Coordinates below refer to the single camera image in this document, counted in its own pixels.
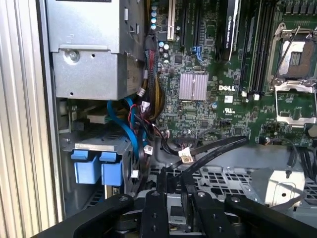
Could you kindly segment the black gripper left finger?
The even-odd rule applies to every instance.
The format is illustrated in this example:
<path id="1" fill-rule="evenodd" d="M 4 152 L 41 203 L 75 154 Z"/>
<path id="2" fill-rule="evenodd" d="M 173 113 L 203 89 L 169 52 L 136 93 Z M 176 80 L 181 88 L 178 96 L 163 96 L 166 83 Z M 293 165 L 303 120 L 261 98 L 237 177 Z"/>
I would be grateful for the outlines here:
<path id="1" fill-rule="evenodd" d="M 155 190 L 114 195 L 36 235 L 38 238 L 167 238 L 166 169 Z"/>

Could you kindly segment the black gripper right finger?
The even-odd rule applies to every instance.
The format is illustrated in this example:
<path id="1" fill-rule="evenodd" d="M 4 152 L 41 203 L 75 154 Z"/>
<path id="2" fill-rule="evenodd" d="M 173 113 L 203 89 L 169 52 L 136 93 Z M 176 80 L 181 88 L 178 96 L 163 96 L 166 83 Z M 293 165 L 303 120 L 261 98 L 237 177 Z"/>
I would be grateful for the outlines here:
<path id="1" fill-rule="evenodd" d="M 197 191 L 193 176 L 182 172 L 180 181 L 191 195 L 202 231 L 208 238 L 315 238 L 316 228 L 244 196 L 228 195 L 224 202 Z"/>

